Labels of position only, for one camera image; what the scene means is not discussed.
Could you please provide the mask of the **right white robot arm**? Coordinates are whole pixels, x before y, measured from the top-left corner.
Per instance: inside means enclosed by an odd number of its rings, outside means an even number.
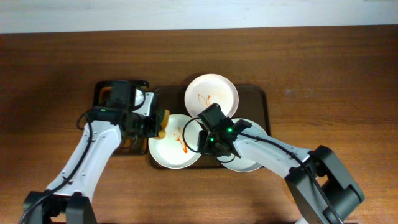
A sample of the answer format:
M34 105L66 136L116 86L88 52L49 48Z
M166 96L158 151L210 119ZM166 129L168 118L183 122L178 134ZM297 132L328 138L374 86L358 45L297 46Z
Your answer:
M299 223L342 223L364 202L363 191L330 148L291 146L249 121L232 121L216 103L198 119L205 126L198 137L199 153L235 155L282 177L302 215Z

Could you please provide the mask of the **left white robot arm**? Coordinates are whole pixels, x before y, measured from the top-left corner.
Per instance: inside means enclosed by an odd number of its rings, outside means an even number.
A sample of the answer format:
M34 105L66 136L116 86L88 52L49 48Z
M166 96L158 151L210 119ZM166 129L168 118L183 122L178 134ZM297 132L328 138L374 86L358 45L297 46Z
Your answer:
M61 213L67 223L96 223L92 198L114 151L127 140L165 137L170 113L154 110L156 99L145 80L98 82L92 108L80 116L80 142L47 188L25 198L20 223L51 223Z

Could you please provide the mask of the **white plate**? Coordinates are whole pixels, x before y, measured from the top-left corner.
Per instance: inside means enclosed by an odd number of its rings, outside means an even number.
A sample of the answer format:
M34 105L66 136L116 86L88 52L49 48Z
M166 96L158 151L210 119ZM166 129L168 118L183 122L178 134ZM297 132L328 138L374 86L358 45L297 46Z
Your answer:
M162 139L149 138L148 147L153 159L169 169L182 169L195 163L201 154L189 150L183 141L182 133L191 117L172 114Z

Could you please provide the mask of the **pink plate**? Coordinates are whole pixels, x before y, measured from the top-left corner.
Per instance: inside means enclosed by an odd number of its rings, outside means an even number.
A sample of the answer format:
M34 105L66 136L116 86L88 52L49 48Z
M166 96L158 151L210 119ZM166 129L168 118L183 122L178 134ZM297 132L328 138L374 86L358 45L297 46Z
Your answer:
M235 85L226 77L205 74L195 78L188 85L184 103L191 117L197 117L213 103L219 104L221 111L232 117L238 109L239 95Z

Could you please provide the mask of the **yellow green scrub sponge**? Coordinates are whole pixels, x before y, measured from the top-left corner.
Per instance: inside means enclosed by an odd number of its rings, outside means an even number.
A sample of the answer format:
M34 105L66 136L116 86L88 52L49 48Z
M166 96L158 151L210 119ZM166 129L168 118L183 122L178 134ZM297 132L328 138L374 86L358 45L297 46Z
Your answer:
M157 135L156 139L163 139L166 135L166 127L169 123L169 116L170 116L170 111L169 110L157 110L155 112L156 114L156 130L157 130Z

